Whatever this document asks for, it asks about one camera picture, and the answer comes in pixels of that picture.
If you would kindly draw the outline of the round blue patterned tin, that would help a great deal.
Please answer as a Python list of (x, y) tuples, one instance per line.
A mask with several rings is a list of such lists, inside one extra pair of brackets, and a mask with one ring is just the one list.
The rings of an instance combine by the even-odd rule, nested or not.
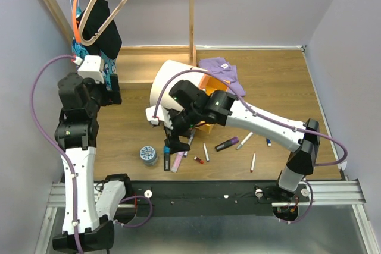
[(139, 156), (143, 163), (147, 166), (153, 166), (158, 161), (157, 151), (150, 145), (144, 146), (139, 151)]

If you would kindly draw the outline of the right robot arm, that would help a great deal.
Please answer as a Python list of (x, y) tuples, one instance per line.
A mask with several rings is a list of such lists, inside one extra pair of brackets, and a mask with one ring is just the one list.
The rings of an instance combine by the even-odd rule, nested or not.
[(318, 121), (292, 121), (261, 111), (237, 96), (216, 90), (211, 95), (189, 80), (178, 81), (169, 91), (182, 110), (170, 110), (170, 126), (165, 127), (165, 144), (173, 153), (189, 151), (190, 146), (179, 138), (199, 123), (219, 124), (248, 130), (268, 138), (289, 152), (289, 158), (274, 186), (275, 197), (286, 202), (294, 197), (299, 182), (314, 171), (320, 145)]

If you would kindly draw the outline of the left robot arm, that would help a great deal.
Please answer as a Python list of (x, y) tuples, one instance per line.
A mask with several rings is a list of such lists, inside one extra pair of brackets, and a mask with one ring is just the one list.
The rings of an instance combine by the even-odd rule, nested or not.
[(62, 233), (52, 241), (62, 253), (109, 250), (114, 244), (114, 216), (119, 203), (131, 199), (127, 174), (108, 175), (95, 197), (94, 163), (101, 107), (121, 104), (118, 76), (111, 75), (111, 90), (90, 77), (69, 73), (58, 82), (63, 107), (55, 141), (63, 152), (65, 218)]

